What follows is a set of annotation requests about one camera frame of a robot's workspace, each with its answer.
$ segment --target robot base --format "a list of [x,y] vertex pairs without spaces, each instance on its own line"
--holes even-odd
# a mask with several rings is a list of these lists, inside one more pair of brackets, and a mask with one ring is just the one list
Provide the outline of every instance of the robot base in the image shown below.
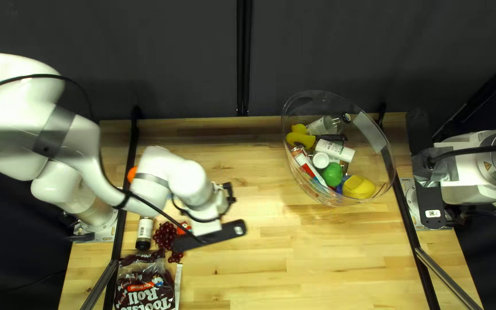
[[118,224],[117,218],[118,211],[114,210],[114,214],[109,221],[111,224],[97,227],[96,229],[86,226],[85,223],[76,224],[74,227],[74,236],[71,236],[68,239],[75,243],[114,242],[116,225]]

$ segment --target wooden table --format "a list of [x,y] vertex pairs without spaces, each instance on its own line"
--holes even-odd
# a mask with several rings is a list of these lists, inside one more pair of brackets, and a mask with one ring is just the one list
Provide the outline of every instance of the wooden table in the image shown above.
[[[399,175],[411,177],[404,113],[388,113],[383,124]],[[393,190],[345,208],[316,203],[287,167],[280,117],[142,120],[139,130],[136,160],[157,144],[199,162],[211,180],[231,181],[238,202],[224,221],[242,218],[248,228],[244,237],[185,253],[180,309],[428,307]],[[121,186],[129,121],[103,121],[101,132],[106,173]],[[182,219],[173,207],[166,211]],[[135,253],[137,223],[138,215],[129,213],[122,256]],[[418,235],[422,247],[479,302],[455,232]],[[73,245],[60,309],[82,305],[112,246]],[[434,285],[442,309],[461,308],[439,281]]]

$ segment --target bottle label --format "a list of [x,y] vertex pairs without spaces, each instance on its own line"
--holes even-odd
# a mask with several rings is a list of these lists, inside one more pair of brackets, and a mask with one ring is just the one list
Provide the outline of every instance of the bottle label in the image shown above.
[[139,220],[139,230],[137,230],[137,238],[151,238],[152,226],[154,221],[149,218]]
[[325,127],[325,118],[321,117],[320,119],[307,125],[307,134],[311,136],[328,135],[328,132]]
[[342,151],[344,150],[344,146],[343,145],[339,145],[339,144],[333,144],[332,142],[330,141],[325,141],[325,140],[319,140],[319,142],[323,141],[323,143],[321,144],[321,147],[325,149],[325,153],[332,153],[332,156],[334,157],[334,155],[341,155],[342,154]]

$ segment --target black pole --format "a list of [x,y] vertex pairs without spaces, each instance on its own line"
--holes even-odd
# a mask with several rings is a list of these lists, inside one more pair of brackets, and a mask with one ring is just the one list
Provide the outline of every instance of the black pole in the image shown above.
[[[382,121],[384,115],[386,114],[387,105],[385,102],[381,102],[378,108],[378,118],[376,123],[383,130]],[[382,149],[382,157],[384,164],[386,165],[386,170],[388,171],[388,176],[394,179],[394,193],[397,200],[397,206],[401,213],[401,218],[403,219],[403,225],[409,239],[410,250],[413,253],[414,262],[417,266],[418,276],[421,279],[422,288],[424,289],[424,295],[426,296],[426,301],[428,302],[428,307],[431,310],[439,310],[439,302],[437,301],[437,295],[435,294],[434,286],[431,283],[430,272],[426,265],[417,257],[417,249],[420,248],[420,241],[418,241],[418,235],[414,229],[412,218],[409,214],[409,207],[407,206],[407,201],[405,200],[405,195],[403,194],[403,188],[401,187],[401,182],[399,181],[399,176],[394,168],[393,161],[390,157],[390,153],[386,148]]]
[[89,296],[87,296],[86,300],[83,302],[83,305],[80,310],[91,310],[97,303],[97,300],[99,300],[99,296],[101,295],[102,291],[105,288],[105,284],[109,282],[112,278],[115,278],[116,271],[118,270],[118,260],[112,259],[108,263],[108,265],[105,268],[105,271],[102,272],[100,278],[97,280],[97,283],[95,286],[93,286],[93,289],[89,293]]
[[[129,133],[129,150],[127,152],[126,172],[123,177],[123,189],[129,189],[129,181],[127,180],[128,171],[135,165],[135,155],[137,154],[137,142],[139,140],[139,128],[137,128],[137,120],[141,118],[141,109],[135,106],[131,113],[131,129]],[[114,245],[112,248],[111,260],[117,260],[121,256],[123,231],[126,225],[126,211],[123,209],[118,210],[118,222],[116,224],[116,234],[114,235]],[[113,276],[108,281],[105,293],[105,303],[103,309],[114,309],[114,292],[116,291],[116,269]]]
[[237,0],[237,115],[248,116],[253,0]]

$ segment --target white bottle cap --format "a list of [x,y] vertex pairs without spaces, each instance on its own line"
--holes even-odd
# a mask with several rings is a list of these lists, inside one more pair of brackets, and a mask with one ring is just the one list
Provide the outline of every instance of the white bottle cap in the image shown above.
[[329,162],[328,155],[323,152],[317,152],[313,155],[313,166],[317,169],[325,169]]

